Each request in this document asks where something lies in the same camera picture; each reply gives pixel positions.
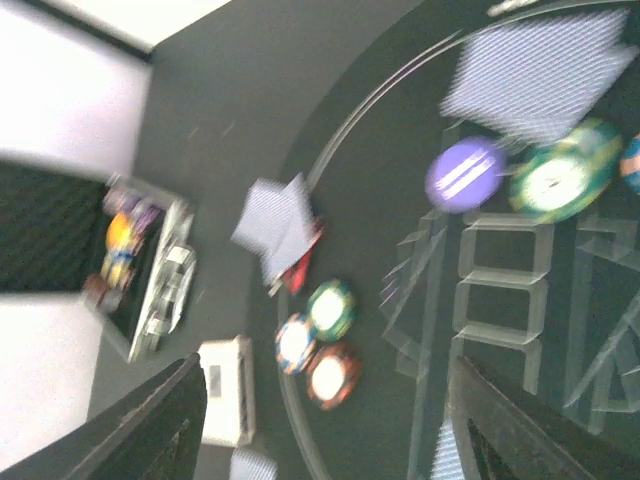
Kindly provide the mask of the blue playing card deck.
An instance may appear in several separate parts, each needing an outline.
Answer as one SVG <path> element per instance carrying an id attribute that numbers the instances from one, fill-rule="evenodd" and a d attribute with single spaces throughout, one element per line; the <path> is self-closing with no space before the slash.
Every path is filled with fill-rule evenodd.
<path id="1" fill-rule="evenodd" d="M 250 449 L 237 448 L 230 462 L 230 480 L 276 480 L 277 464 Z"/>

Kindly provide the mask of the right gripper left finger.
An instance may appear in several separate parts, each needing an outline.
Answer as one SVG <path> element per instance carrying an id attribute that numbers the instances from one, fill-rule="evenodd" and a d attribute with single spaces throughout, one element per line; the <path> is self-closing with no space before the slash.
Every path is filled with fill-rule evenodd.
<path id="1" fill-rule="evenodd" d="M 204 371 L 193 353 L 1 477 L 191 479 L 206 405 Z"/>

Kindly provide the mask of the red chip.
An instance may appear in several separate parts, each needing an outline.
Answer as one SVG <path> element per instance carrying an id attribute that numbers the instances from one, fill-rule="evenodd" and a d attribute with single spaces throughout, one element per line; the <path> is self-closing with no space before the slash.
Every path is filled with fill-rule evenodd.
<path id="1" fill-rule="evenodd" d="M 352 393 L 363 372 L 354 346 L 346 341 L 322 347 L 306 372 L 307 394 L 322 410 L 341 405 Z"/>

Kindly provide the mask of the purple round button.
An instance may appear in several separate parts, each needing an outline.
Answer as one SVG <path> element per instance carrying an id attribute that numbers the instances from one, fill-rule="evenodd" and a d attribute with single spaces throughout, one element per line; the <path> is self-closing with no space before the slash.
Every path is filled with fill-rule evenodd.
<path id="1" fill-rule="evenodd" d="M 434 207 L 464 213 L 494 195 L 506 166 L 506 152 L 490 139 L 467 137 L 432 162 L 425 177 L 425 193 Z"/>

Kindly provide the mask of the green chip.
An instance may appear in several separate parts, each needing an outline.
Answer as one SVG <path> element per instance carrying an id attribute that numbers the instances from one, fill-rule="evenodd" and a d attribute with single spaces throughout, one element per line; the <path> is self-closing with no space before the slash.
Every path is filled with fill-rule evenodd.
<path id="1" fill-rule="evenodd" d="M 564 221 L 609 186 L 622 150 L 623 137 L 615 127 L 587 119 L 558 142 L 530 152 L 510 180 L 509 203 L 541 224 Z"/>
<path id="2" fill-rule="evenodd" d="M 307 316 L 316 337 L 332 342 L 342 338 L 356 317 L 357 302 L 353 290 L 343 280 L 321 283 L 307 303 Z"/>

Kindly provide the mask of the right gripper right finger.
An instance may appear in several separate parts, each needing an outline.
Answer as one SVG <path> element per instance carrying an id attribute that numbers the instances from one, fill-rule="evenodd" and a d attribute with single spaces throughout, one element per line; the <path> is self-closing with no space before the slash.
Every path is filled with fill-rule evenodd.
<path id="1" fill-rule="evenodd" d="M 638 458 L 465 356 L 452 367 L 449 406 L 467 479 L 639 477 Z"/>

